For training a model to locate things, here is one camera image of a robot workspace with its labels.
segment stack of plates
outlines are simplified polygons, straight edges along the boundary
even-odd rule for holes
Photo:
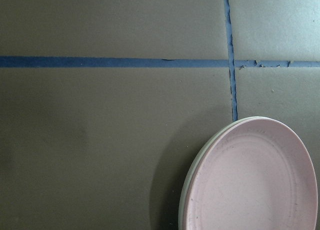
[[[179,206],[180,230],[314,230],[318,193],[302,141],[266,117],[234,122],[200,150]]]

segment gray surface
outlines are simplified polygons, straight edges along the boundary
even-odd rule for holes
[[[0,69],[1,229],[176,229],[229,71]]]
[[[267,116],[288,125],[308,149],[317,182],[320,182],[319,82],[320,68],[236,69],[239,119]]]
[[[320,0],[229,0],[238,60],[320,60]]]
[[[227,59],[223,0],[0,0],[0,55]]]

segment plate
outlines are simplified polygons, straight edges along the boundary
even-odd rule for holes
[[[250,117],[200,150],[181,193],[180,230],[314,230],[318,193],[302,141],[286,125]]]

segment gray panel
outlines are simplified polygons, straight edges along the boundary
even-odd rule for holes
[[[176,229],[228,68],[0,69],[1,229]]]
[[[320,68],[236,70],[239,119],[267,116],[292,128],[310,153],[317,182],[320,182],[319,82]]]
[[[320,0],[229,0],[239,60],[320,60]]]
[[[227,59],[223,0],[0,0],[0,55]]]

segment blue painter's tape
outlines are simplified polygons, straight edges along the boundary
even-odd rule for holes
[[[228,60],[163,60],[137,58],[2,56],[0,57],[0,67],[210,68],[228,67]]]
[[[316,61],[235,61],[236,67],[320,67]]]
[[[232,95],[232,120],[237,121],[238,120],[237,86],[236,86],[234,45],[233,45],[233,38],[232,38],[232,25],[231,25],[231,19],[230,19],[230,5],[229,5],[229,0],[223,0],[223,1],[224,1],[226,38],[227,38],[227,44],[228,44],[230,87],[231,87],[231,95]]]

